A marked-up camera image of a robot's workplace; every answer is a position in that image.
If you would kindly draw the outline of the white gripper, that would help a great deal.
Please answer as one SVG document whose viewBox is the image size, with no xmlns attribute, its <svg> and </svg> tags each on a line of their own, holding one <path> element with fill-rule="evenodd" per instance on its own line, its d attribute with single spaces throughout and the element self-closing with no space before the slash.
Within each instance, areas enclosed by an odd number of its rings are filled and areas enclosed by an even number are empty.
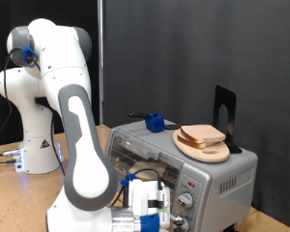
<svg viewBox="0 0 290 232">
<path fill-rule="evenodd" d="M 157 181 L 143 182 L 140 179 L 130 181 L 129 206 L 135 215 L 159 214 L 157 206 L 159 201 L 159 189 Z M 181 217 L 170 216 L 175 225 L 183 225 Z"/>
</svg>

